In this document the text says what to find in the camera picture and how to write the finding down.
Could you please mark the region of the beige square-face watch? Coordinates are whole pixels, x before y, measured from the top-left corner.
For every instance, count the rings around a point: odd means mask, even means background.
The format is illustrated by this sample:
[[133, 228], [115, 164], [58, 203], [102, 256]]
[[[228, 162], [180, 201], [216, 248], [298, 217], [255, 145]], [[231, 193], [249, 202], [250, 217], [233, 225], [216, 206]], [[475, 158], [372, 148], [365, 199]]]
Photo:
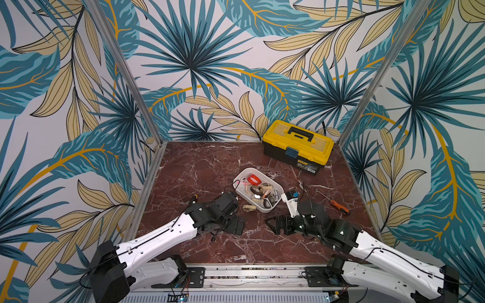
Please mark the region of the beige square-face watch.
[[272, 191], [273, 186], [269, 183], [263, 183], [263, 184], [261, 184], [260, 189], [265, 193], [267, 191]]

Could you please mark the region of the red translucent watch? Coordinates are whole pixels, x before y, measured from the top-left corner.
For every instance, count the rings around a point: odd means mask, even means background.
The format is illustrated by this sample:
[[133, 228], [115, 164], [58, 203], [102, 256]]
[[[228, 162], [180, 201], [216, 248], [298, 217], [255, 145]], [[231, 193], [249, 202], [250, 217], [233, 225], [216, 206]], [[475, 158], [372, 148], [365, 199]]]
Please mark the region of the red translucent watch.
[[247, 178], [246, 178], [248, 184], [250, 184], [251, 186], [256, 186], [256, 187], [259, 187], [262, 185], [262, 181], [260, 178], [258, 178], [256, 175], [254, 174], [250, 174]]

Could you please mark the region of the black strap watch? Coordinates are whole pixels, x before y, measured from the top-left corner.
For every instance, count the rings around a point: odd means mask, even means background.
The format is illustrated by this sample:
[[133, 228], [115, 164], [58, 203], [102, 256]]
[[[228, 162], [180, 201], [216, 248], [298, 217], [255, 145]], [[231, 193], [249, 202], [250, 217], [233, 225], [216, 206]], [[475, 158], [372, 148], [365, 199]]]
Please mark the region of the black strap watch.
[[271, 199], [264, 198], [263, 199], [263, 207], [266, 208], [266, 209], [272, 208], [273, 207], [273, 203], [272, 203]]

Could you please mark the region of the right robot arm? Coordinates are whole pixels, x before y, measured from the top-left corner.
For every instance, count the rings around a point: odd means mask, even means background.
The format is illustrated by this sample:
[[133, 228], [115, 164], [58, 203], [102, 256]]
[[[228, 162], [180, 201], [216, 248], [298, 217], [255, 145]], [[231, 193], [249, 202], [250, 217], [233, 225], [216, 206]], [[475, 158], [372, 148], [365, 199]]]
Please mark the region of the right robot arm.
[[269, 218], [276, 234], [312, 237], [336, 252], [321, 271], [308, 270], [310, 279], [329, 285], [358, 285], [400, 302], [458, 302], [460, 274], [451, 266], [437, 267], [414, 259], [343, 219], [332, 219], [321, 205], [287, 203], [290, 214]]

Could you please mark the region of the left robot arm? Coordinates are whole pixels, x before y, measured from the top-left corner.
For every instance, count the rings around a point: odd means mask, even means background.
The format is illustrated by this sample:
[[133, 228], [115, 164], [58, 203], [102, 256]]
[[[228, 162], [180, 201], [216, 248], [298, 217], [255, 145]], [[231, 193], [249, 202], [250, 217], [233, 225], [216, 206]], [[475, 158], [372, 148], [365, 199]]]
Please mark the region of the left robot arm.
[[209, 203], [194, 197], [187, 209], [174, 220], [131, 241], [97, 247], [87, 270], [87, 279], [96, 302], [120, 302], [130, 291], [155, 284], [183, 282], [188, 269], [173, 256], [160, 263], [150, 260], [180, 243], [201, 234], [225, 232], [240, 236], [246, 221], [238, 217], [235, 191], [221, 193]]

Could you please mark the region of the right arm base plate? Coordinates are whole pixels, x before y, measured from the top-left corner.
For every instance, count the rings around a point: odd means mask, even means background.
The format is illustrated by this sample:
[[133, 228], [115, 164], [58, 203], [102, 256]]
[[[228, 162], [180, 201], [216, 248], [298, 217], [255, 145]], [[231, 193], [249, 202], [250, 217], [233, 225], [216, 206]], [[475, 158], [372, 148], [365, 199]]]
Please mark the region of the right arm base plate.
[[346, 289], [354, 287], [343, 278], [343, 271], [338, 268], [326, 266], [307, 266], [304, 268], [302, 277], [306, 279], [308, 287], [337, 287]]

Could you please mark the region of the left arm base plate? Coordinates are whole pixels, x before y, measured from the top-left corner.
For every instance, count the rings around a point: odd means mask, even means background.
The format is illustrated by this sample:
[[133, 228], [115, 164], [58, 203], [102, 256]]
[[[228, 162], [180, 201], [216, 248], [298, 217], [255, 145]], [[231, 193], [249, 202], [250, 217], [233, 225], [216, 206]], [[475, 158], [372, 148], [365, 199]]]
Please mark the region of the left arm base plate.
[[205, 282], [205, 267], [189, 267], [179, 274], [174, 281], [169, 284], [172, 289], [195, 288], [201, 289]]

